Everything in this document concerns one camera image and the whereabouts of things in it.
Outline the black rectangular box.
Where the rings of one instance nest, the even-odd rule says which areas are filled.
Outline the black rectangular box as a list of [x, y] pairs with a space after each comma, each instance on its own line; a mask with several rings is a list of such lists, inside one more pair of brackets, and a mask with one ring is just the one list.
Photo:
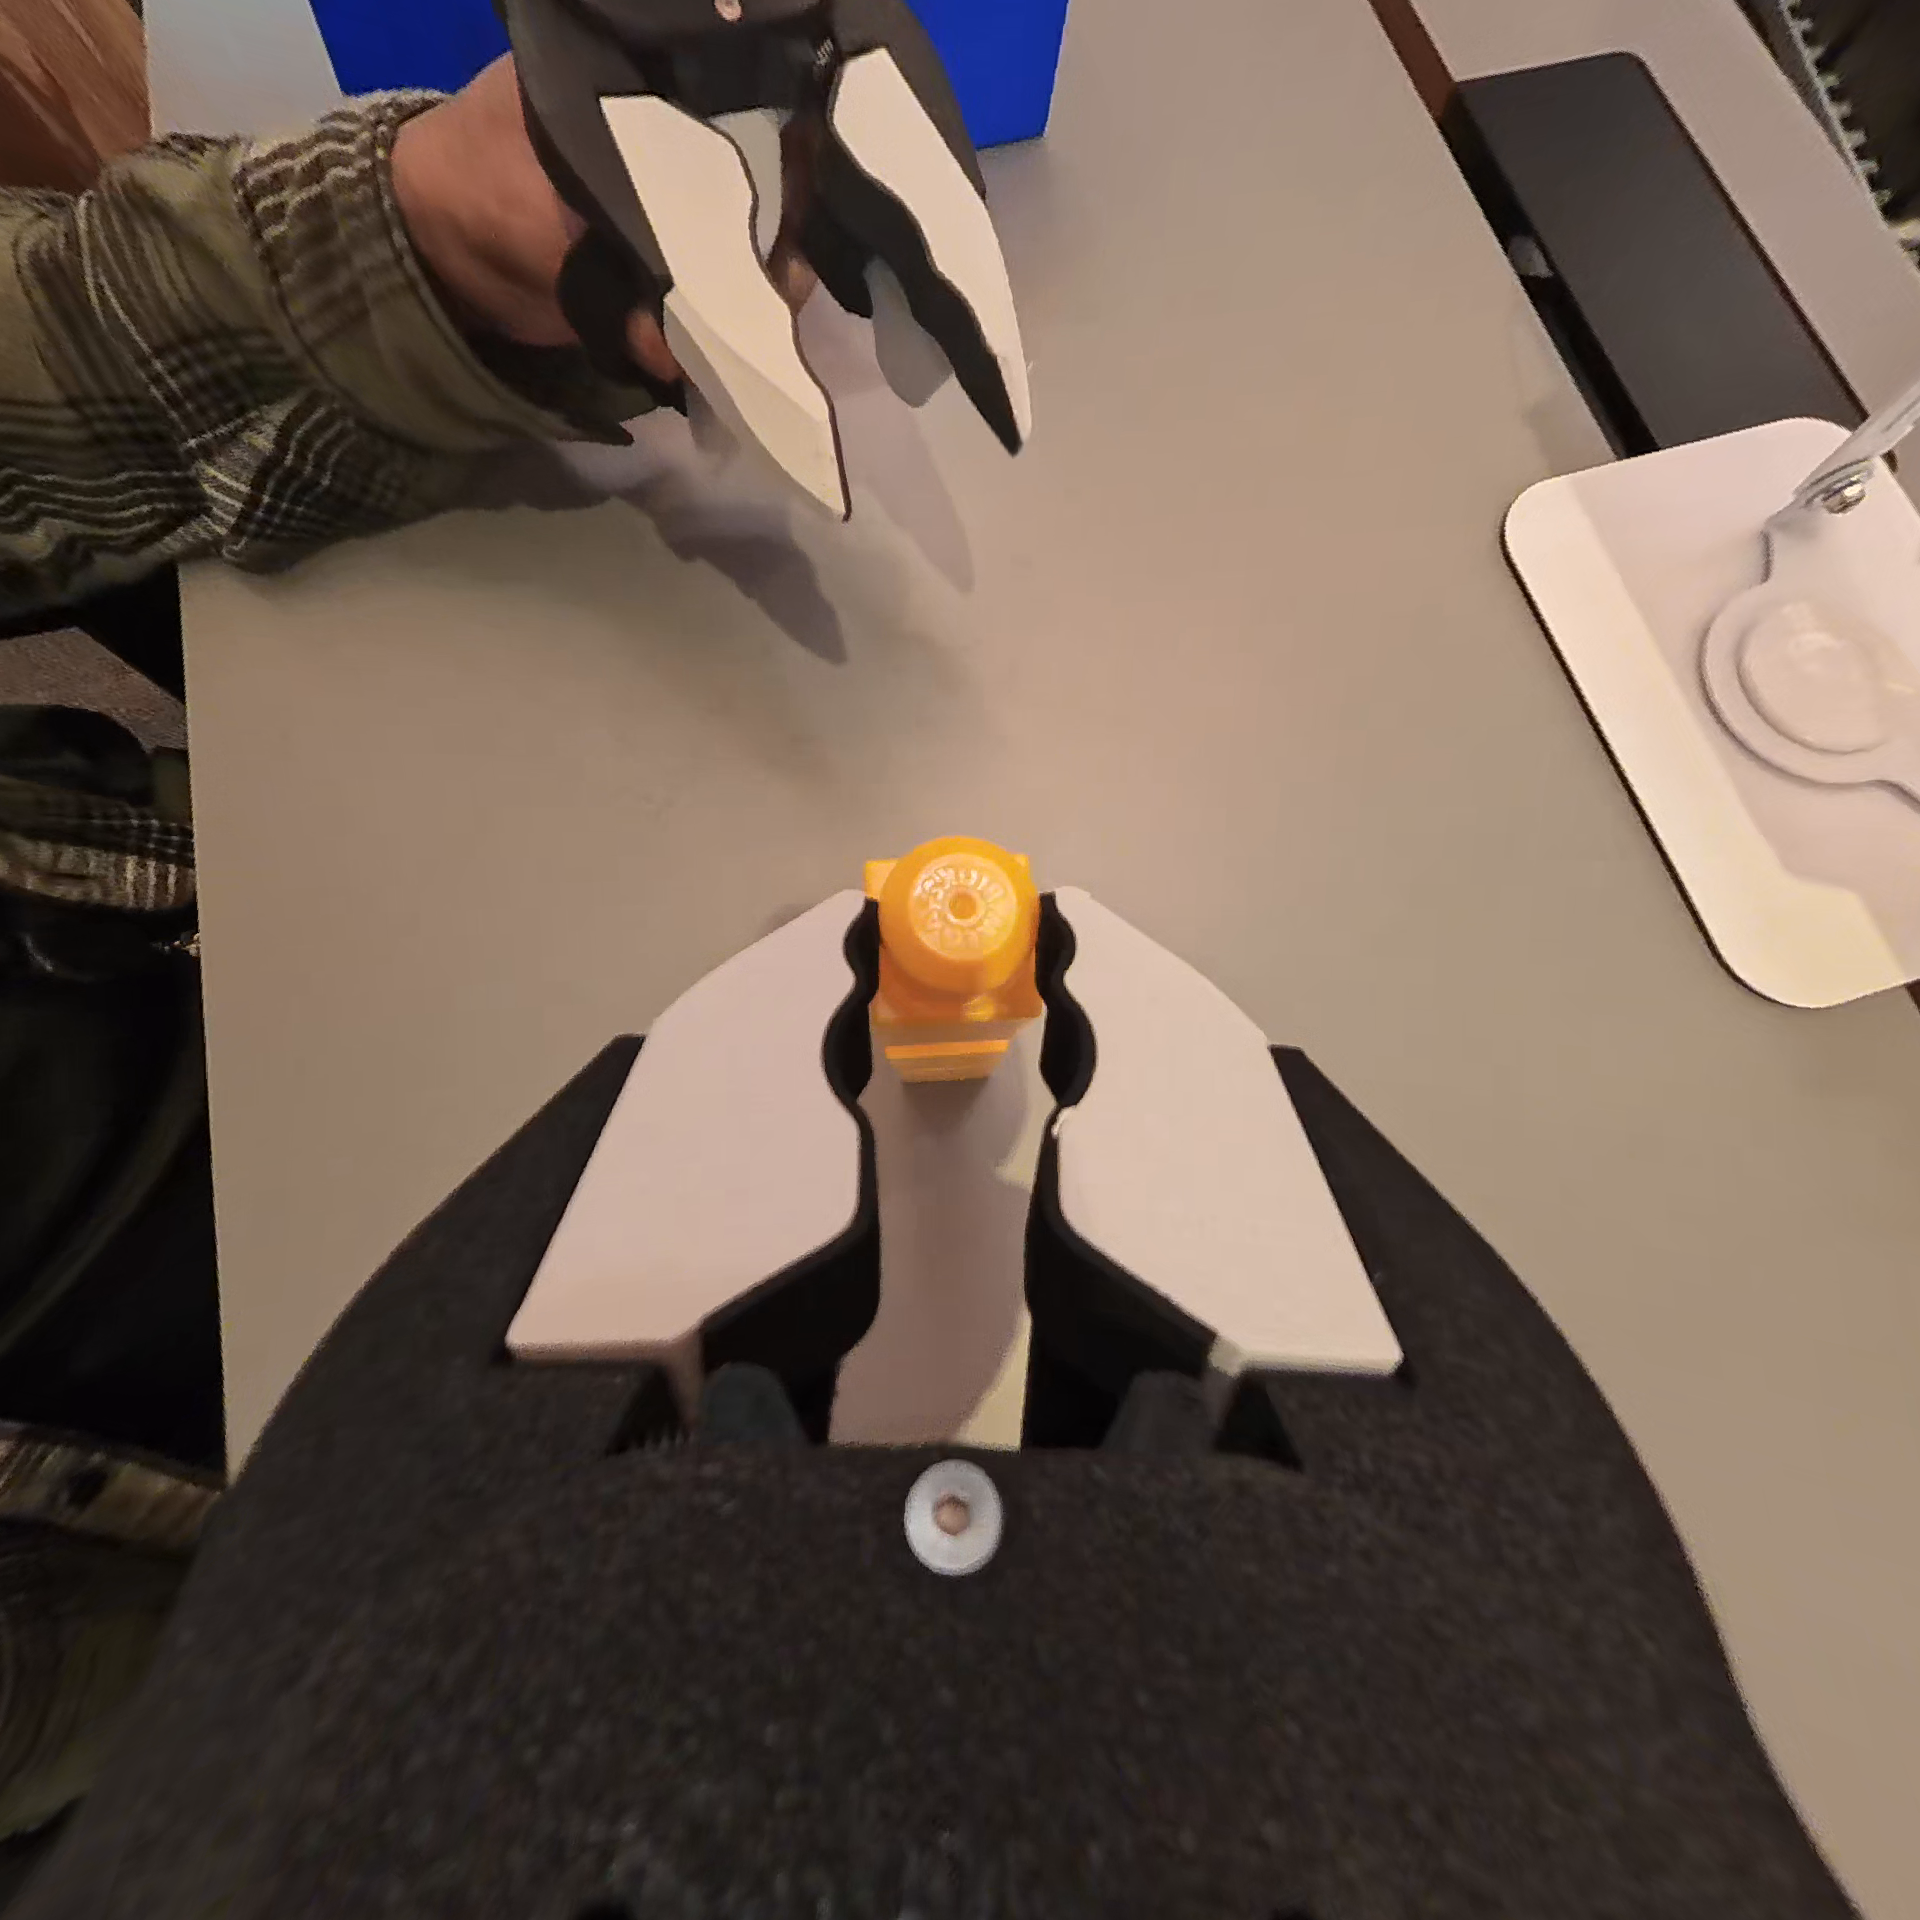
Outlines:
[[1865, 410], [1649, 66], [1459, 81], [1442, 135], [1614, 457]]

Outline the person's left forearm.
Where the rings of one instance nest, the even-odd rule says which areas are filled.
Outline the person's left forearm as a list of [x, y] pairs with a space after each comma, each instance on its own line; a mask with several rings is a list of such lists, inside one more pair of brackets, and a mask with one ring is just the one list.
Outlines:
[[631, 442], [660, 403], [636, 376], [586, 352], [558, 404], [521, 399], [435, 299], [391, 152], [441, 98], [169, 135], [79, 194], [4, 190], [7, 619], [182, 561], [279, 571], [449, 512], [508, 448]]

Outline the blue plastic bin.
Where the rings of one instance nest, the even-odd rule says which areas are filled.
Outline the blue plastic bin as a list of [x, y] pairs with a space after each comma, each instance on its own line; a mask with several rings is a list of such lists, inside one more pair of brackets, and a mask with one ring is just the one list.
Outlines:
[[[1041, 137], [1065, 43], [1068, 2], [911, 2], [981, 152]], [[503, 58], [492, 2], [310, 2], [347, 96], [453, 92]]]

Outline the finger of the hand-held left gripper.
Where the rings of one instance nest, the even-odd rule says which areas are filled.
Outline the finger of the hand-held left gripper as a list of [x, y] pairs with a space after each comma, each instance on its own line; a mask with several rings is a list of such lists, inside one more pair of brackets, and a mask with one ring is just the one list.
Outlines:
[[771, 275], [782, 198], [782, 123], [771, 111], [694, 118], [666, 98], [603, 98], [660, 259], [663, 338], [703, 410], [814, 505], [850, 516], [833, 404]]
[[860, 318], [886, 272], [1007, 450], [1033, 432], [1021, 328], [966, 119], [930, 41], [777, 41], [772, 259]]

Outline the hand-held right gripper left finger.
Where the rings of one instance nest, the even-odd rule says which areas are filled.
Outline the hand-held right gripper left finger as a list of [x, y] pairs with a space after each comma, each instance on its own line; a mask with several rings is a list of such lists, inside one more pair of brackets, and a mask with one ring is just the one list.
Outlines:
[[743, 1363], [827, 1427], [878, 1314], [874, 900], [830, 895], [657, 1019], [508, 1331], [518, 1363]]

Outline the person's left hand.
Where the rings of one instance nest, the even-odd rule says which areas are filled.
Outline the person's left hand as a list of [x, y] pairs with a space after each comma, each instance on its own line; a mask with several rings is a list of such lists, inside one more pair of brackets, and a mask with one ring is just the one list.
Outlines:
[[516, 396], [558, 404], [587, 370], [559, 308], [559, 270], [586, 223], [540, 163], [513, 56], [401, 126], [391, 193], [422, 278], [474, 358]]

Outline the orange mega block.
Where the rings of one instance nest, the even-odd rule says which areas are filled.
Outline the orange mega block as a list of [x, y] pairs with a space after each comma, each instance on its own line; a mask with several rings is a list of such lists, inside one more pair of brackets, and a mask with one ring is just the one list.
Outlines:
[[908, 1087], [988, 1079], [1037, 1019], [1041, 890], [1025, 856], [971, 835], [869, 859], [878, 1055]]

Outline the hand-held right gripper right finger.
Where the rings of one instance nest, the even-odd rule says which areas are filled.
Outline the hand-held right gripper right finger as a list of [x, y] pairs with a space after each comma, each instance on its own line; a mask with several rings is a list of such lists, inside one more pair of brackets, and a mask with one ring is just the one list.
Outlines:
[[1033, 1418], [1110, 1420], [1147, 1375], [1217, 1411], [1245, 1379], [1393, 1379], [1402, 1339], [1262, 1026], [1082, 887], [1041, 900], [1035, 976]]

